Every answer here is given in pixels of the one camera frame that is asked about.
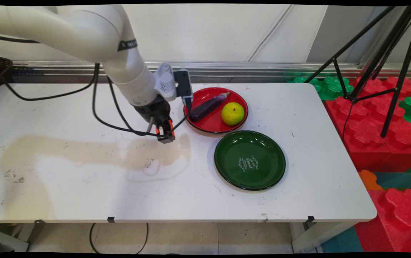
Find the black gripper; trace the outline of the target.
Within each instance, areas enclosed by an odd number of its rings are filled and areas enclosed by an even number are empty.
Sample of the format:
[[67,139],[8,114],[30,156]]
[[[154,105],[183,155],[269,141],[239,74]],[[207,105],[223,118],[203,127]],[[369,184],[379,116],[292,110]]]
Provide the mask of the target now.
[[146,122],[150,123],[151,118],[154,119],[153,124],[157,127],[159,142],[167,144],[176,139],[170,117],[170,104],[161,95],[156,95],[155,99],[147,105],[134,106],[134,108]]

